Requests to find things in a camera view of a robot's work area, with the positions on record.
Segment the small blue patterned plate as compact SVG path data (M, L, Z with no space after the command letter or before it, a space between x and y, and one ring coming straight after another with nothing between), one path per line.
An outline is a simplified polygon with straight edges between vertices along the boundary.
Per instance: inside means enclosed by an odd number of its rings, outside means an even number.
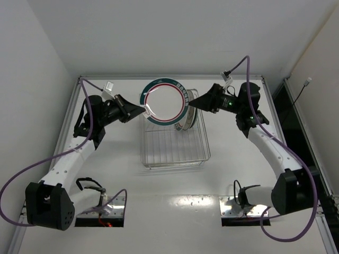
M192 125L191 125L191 128L194 127L196 121L197 121L197 117L198 117L198 109L195 108L195 112L194 112L194 118L193 118L193 121L192 121Z

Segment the white plate with grey rim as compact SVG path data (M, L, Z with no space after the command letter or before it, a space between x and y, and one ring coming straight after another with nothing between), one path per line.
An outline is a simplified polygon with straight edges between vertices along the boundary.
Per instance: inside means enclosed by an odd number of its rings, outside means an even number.
M188 90L188 94L189 94L189 101L192 101L192 100L195 99L194 93L190 89ZM186 131L190 128L190 126L193 122L193 118L195 116L195 110L196 110L195 107L192 107L192 106L189 105L189 108L188 108L188 111L187 111L187 114L186 114L186 119L185 119L182 130Z

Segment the green red rimmed plate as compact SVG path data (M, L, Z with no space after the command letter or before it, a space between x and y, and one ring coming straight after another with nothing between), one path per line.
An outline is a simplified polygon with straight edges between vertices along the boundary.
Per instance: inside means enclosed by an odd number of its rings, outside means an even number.
M177 122L175 125L174 125L175 129L177 131L182 131L183 130L183 127L184 127L184 124L183 123L180 123L180 122Z
M163 77L147 84L139 96L142 114L152 124L171 126L186 117L189 109L188 90L177 80Z

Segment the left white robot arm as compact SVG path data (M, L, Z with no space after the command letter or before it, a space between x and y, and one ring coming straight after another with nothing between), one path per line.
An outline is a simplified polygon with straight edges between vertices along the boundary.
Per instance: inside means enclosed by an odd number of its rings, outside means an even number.
M63 152L53 168L38 182L25 190L29 225L65 231L79 214L100 212L105 188L96 183L82 186L77 174L89 156L97 150L105 136L105 127L115 121L127 123L145 112L145 108L125 100L121 95L104 101L91 95L83 102L70 141L71 149Z

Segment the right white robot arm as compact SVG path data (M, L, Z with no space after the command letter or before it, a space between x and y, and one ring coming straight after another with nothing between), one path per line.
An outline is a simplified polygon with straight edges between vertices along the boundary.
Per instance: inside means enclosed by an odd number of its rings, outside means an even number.
M239 93L227 95L219 84L189 105L206 112L219 110L232 112L238 129L253 143L267 160L277 178L274 187L252 185L242 187L238 204L242 207L263 204L286 215L311 208L317 213L319 172L305 163L282 143L273 133L268 119L258 109L260 88L255 83L243 83Z

